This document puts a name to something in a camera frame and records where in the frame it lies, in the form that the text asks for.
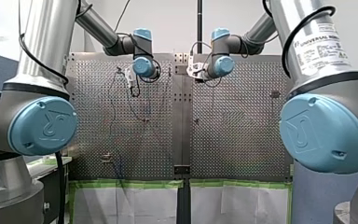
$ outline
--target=silver cylindrical arm segment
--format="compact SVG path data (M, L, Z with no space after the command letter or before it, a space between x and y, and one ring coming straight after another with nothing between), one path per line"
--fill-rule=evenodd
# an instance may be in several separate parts
M104 47L113 47L119 37L106 21L86 2L82 2L76 22Z
M267 13L264 13L245 37L251 43L264 43L276 30L274 20Z
M77 0L38 0L31 5L25 45L41 63L58 73L65 71L77 4ZM30 84L66 93L59 77L40 67L24 52L17 75L6 83Z
M295 30L295 28L301 23L304 18L306 18L315 10L324 7L323 2L320 0L271 0L270 3L273 20L275 21L275 25L278 30L282 45L285 44L289 35L293 32L293 30ZM290 70L292 80L295 82L294 89L321 77L332 76L352 71L348 59L345 58L343 59L343 61L346 61L345 63L333 64L332 62L333 65L331 66L326 66L326 64L323 64L329 63L328 60L323 61L321 59L322 62L320 64L315 64L315 69L308 69L307 65L304 63L309 63L308 60L310 59L310 57L313 57L314 59L317 59L318 57L323 57L324 52L327 53L328 51L328 49L326 48L334 48L334 46L329 45L328 41L326 41L324 42L325 44L320 44L320 47L318 47L321 50L319 54L322 55L311 55L310 53L305 52L307 51L306 47L310 46L310 42L308 41L315 42L315 39L312 40L312 38L314 37L334 37L335 39L333 39L333 41L339 44L337 50L342 50L342 53L345 54L343 55L343 57L346 57L346 53L343 51L339 43L339 37L337 35L334 23L332 22L332 19L329 15L329 11L322 12L319 15L315 16L312 21L306 24L304 28L302 28L296 34L295 40L293 41L289 49L287 64Z

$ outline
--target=perforated metal panel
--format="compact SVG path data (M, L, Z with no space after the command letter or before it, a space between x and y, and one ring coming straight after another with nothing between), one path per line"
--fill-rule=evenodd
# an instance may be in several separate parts
M216 88L193 87L192 177L288 180L279 115L289 88L280 57L235 60Z
M131 65L132 57L72 55L67 75L75 84L68 89L79 124L69 147L75 156L71 178L173 179L173 59L156 59L163 69L160 80L139 80L141 95L132 98L126 79L117 74L118 67Z
M196 60L204 62L205 57ZM235 71L216 88L195 84L186 76L188 82L173 78L171 71L178 63L173 55L157 54L156 59L164 74L155 84L140 82L139 98L130 97L125 78L116 75L117 67L131 65L132 57L81 53L69 59L68 90L80 119L69 147L75 157L71 178L173 179L175 155L175 164L183 165L191 156L193 178L288 180L292 160L281 142L278 122L289 82L279 56L234 57ZM191 90L192 106L173 103ZM192 114L193 122L184 122L185 114ZM176 129L192 134L173 136ZM173 139L188 141L185 136L192 136L191 153L172 145Z

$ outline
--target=background wall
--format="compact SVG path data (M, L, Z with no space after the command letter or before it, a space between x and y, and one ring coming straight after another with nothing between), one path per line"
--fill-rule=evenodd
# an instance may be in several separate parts
M22 26L31 0L21 0ZM113 27L127 0L89 0ZM0 0L0 55L18 60L17 1ZM353 67L358 68L358 1L326 0L337 8L334 17L344 48ZM261 0L204 1L204 41L216 27L227 27L232 34L244 34L263 13ZM131 33L147 27L154 37L154 52L188 52L197 39L197 0L131 0L118 28ZM102 51L92 37L76 26L72 51ZM266 46L263 54L281 54L278 40ZM295 167L293 197L294 224L331 223L335 204L349 200L357 185L357 175L321 175L301 165Z

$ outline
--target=wire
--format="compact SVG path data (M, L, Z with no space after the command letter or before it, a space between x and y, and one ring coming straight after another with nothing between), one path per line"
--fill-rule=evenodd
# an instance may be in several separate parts
M267 43L273 41L274 39L276 39L276 38L279 36L278 34L276 34L276 35L273 36L271 39L268 39L268 40L266 40L266 41L264 41L264 42L256 42L256 41L254 41L254 40L251 40L251 39L249 38L248 34L249 34L249 33L246 33L245 39L246 39L249 43L255 44L255 45L264 45L264 44L267 44Z
M272 13L271 13L271 11L269 10L269 6L268 6L268 4L267 4L267 1L268 1L268 0L262 0L263 8L264 8L264 10L266 11L267 15L269 15L269 16L272 18Z
M25 33L21 33L21 0L19 0L19 42L20 42L20 46L22 48L22 50L28 55L28 57L30 57L35 63L37 63L39 66L41 66L42 68L48 70L50 73L52 73L54 76L59 77L63 80L63 84L66 85L69 83L69 79L64 76L63 74L55 71L54 69L46 66L45 64L43 64L42 62L40 62L31 52L30 50L28 50L27 46L25 45L24 42L24 37L25 37Z
M141 95L141 89L139 88L138 76L135 76L135 78L136 78L136 88L138 89L138 93L136 94L133 93L133 89L134 89L133 87L130 88L130 91L131 91L131 96L137 98L139 97L139 95Z
M283 51L282 51L282 67L284 70L284 73L288 76L290 76L290 72L289 72L289 68L287 65L287 55L289 53L289 49L292 46L292 43L296 37L296 35L298 34L298 32L304 28L309 22L311 22L312 20L315 19L316 16L318 16L319 14L325 12L325 11L330 11L330 16L333 16L336 13L336 8L335 7L321 7L315 11L313 11L312 13L310 13L308 16L306 16L299 24L298 26L292 31L292 33L290 33L290 35L287 37L286 42L283 45Z
M81 9L81 0L77 1L77 10L76 10L76 15L78 15L80 13L80 9Z
M205 64L208 62L208 59L212 56L212 53L208 54L208 57L206 57L206 60L204 62L204 64L202 65L202 68L205 67ZM209 87L209 88L216 88L220 85L220 83L222 82L222 78L220 77L219 78L219 81L215 84L215 85L209 85L208 84L208 80L206 80L206 77L205 75L202 73L202 80L203 80L203 83L205 84L205 86Z
M203 42L203 41L196 41L193 46L191 47L191 50L190 50L190 55L193 55L193 52L194 52L194 47L196 47L197 44L203 44L205 45L206 47L208 47L209 49L212 49L211 45Z
M155 59L153 59L153 62L158 65L158 66L156 67L156 69L158 70L158 71L157 71L157 77L154 78L154 79L150 79L150 78L144 79L143 77L140 77L140 79L141 79L143 82L145 82L145 83L149 83L149 84L150 84L150 83L155 83L155 82L157 82L157 81L159 80L161 74L162 74L162 68L161 68L161 65L159 64L159 62L156 61Z
M58 214L58 224L64 223L65 217L65 172L63 170L63 163L62 163L62 155L61 152L58 151L55 153L56 160L57 160L57 167L60 179L60 210Z
M248 46L246 45L246 42L243 40L242 36L240 36L240 35L233 35L233 36L236 36L237 38L239 38L240 41L241 41L241 44L242 44L242 45L245 47L245 49L246 49L246 54L241 54L241 57L244 58L244 59L248 58L248 57L249 57L249 49L248 49Z
M127 6L129 5L130 1L131 1L131 0L128 0L127 3L126 3L126 6L124 6L124 9L123 9L123 11L121 12L120 18L118 18L115 31L117 30L118 26L120 25L121 19L123 18L124 13L126 12Z
M113 80L110 84L110 87L109 87L109 91L108 91L108 96L109 96L109 99L110 99L110 104L111 106L113 107L113 111L114 111L114 116L113 116L113 119L110 121L110 125L109 125L109 136L112 136L113 134L113 131L112 131L112 127L113 127L113 124L114 124L114 121L116 120L117 116L116 116L116 107L115 107L115 104L113 102L113 99L111 97L114 97L114 95L112 96L112 89L113 89L113 86L114 84L116 83L116 78L117 78L117 74L119 74L119 72L121 72L121 68L117 68L117 72L115 72L115 75L113 77ZM115 172L115 176L117 177L117 179L119 180L119 183L120 183L120 186L123 188L123 182L122 182L122 179L124 179L124 174L123 174L123 159L122 159L122 156L121 156L121 153L120 153L120 150L116 149L115 148L115 152L118 154L118 159L119 159L119 165L118 165L118 169L117 169L117 166L116 166L116 163L114 162L113 163L113 169L114 169L114 172Z
M122 72L122 69L120 67L117 68L117 71L116 71L117 74L119 75L123 75L123 77L125 77L126 75ZM130 95L129 95L129 92L126 91L126 95L127 95L127 101L128 101L128 104L129 104L129 107L130 107L130 110L131 110L131 113L133 114L134 117L136 117L136 119L142 121L142 122L145 122L146 119L141 119L139 118L139 116L135 113L135 110L132 108L132 105L131 105L131 100L130 100Z
M80 10L79 10L79 12L78 12L77 15L76 15L76 18L82 17L84 14L86 14L86 13L92 8L92 6L93 6L93 4L89 4L89 5L84 9L84 11L80 12Z

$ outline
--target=green tape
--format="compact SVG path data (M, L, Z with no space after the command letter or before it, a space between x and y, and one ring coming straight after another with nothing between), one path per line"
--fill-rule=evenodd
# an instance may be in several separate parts
M62 157L62 161L67 160L69 157ZM39 159L36 161L28 162L27 165L35 165L35 164L44 164L44 165L57 165L57 160L55 158L50 159Z
M182 180L173 181L136 181L136 180L116 180L101 179L91 181L71 181L71 188L74 189L179 189L183 187Z
M192 188L218 188L224 186L246 187L257 189L289 189L288 183L281 182L261 182L247 180L231 180L231 179L191 179L190 186Z
M76 188L69 186L69 211L70 211L70 220L69 224L74 224L74 214L75 214L75 193Z

